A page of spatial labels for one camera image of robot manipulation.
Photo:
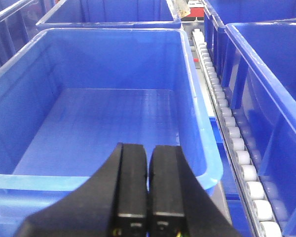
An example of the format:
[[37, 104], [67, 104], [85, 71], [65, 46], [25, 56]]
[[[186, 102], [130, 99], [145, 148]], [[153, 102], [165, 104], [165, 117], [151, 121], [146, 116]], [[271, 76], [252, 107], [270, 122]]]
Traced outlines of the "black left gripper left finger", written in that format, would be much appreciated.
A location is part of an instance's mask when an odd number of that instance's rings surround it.
[[16, 237], [145, 237], [147, 156], [118, 143], [105, 163], [70, 194], [26, 217]]

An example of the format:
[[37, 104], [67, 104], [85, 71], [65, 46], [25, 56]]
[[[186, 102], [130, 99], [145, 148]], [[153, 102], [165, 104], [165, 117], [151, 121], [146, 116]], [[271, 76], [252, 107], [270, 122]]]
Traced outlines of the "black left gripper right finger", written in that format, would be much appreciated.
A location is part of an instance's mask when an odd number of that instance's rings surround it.
[[149, 166], [151, 237], [239, 237], [202, 188], [180, 146], [156, 146]]

